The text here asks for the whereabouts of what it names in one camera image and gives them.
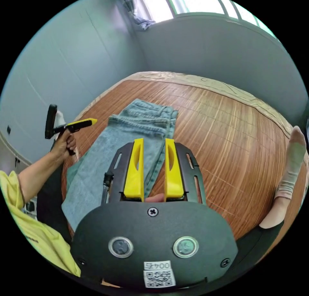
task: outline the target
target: bamboo mat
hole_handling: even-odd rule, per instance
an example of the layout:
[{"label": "bamboo mat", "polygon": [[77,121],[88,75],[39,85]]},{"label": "bamboo mat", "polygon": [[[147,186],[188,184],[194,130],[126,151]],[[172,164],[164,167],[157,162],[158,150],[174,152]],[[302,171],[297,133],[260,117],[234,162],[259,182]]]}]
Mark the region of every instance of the bamboo mat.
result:
[{"label": "bamboo mat", "polygon": [[[200,77],[167,72],[137,73],[105,91],[76,118],[96,118],[95,126],[77,133],[82,156],[107,125],[139,98],[170,105],[179,111],[174,139],[190,148],[203,175],[209,207],[230,224],[236,239],[258,225],[271,208],[283,174],[290,124],[274,109],[230,85]],[[62,195],[66,195],[66,172]],[[294,221],[308,183],[308,154],[295,185],[285,223],[270,251]],[[150,196],[164,192],[164,167]]]}]

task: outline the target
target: light blue jeans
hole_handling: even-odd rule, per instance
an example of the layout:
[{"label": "light blue jeans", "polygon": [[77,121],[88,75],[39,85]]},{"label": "light blue jeans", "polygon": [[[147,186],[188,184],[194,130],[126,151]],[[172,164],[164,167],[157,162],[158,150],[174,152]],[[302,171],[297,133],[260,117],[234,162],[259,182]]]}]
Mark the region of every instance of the light blue jeans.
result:
[{"label": "light blue jeans", "polygon": [[68,169],[62,210],[72,229],[101,205],[104,173],[116,151],[144,138],[144,191],[147,197],[165,159],[165,139],[173,138],[178,111],[139,99],[109,118],[106,129],[80,160]]}]

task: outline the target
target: hand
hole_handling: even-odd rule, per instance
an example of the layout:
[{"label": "hand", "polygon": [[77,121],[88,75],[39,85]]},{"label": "hand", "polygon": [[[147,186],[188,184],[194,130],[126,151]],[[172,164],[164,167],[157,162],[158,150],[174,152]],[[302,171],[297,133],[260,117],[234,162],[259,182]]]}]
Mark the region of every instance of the hand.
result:
[{"label": "hand", "polygon": [[146,203],[162,203],[164,201],[164,194],[159,193],[152,197],[145,198]]},{"label": "hand", "polygon": [[62,135],[59,135],[51,152],[56,156],[56,159],[64,161],[69,156],[69,151],[76,148],[76,140],[74,135],[67,129]]}]

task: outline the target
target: screw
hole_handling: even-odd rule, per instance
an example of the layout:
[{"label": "screw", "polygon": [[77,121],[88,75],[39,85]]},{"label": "screw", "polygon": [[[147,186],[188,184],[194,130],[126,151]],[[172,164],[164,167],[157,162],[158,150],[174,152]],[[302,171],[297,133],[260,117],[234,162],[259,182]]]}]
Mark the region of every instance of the screw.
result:
[{"label": "screw", "polygon": [[225,259],[221,262],[220,267],[221,267],[221,268],[224,268],[224,267],[226,267],[229,263],[230,263],[230,259],[229,259],[229,258],[225,258]]},{"label": "screw", "polygon": [[86,262],[82,258],[78,259],[78,263],[81,264],[81,265],[85,265],[86,264]]},{"label": "screw", "polygon": [[151,217],[155,217],[159,213],[157,208],[151,207],[148,209],[148,215]]}]

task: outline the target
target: sleeve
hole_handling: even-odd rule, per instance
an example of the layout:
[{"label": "sleeve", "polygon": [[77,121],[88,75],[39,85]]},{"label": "sleeve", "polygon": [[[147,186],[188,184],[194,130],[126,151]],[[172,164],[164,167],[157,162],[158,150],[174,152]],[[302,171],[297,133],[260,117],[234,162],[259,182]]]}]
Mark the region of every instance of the sleeve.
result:
[{"label": "sleeve", "polygon": [[236,241],[238,254],[228,269],[229,276],[238,276],[251,269],[277,238],[284,221],[271,228],[255,227]]},{"label": "sleeve", "polygon": [[20,187],[18,175],[12,171],[9,176],[0,171],[0,188],[7,204],[22,209],[25,200]]}]

